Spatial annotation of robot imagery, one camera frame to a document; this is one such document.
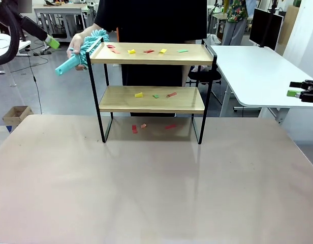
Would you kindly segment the person's right hand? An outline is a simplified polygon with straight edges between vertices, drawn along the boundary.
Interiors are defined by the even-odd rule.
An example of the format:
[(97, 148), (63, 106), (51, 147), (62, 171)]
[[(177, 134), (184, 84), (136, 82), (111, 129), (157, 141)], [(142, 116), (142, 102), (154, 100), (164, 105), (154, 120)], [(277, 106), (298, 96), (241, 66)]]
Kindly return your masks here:
[(84, 43), (84, 38), (86, 37), (84, 32), (75, 34), (72, 38), (68, 49), (67, 49), (67, 58), (71, 58), (72, 54), (79, 54), (81, 46)]

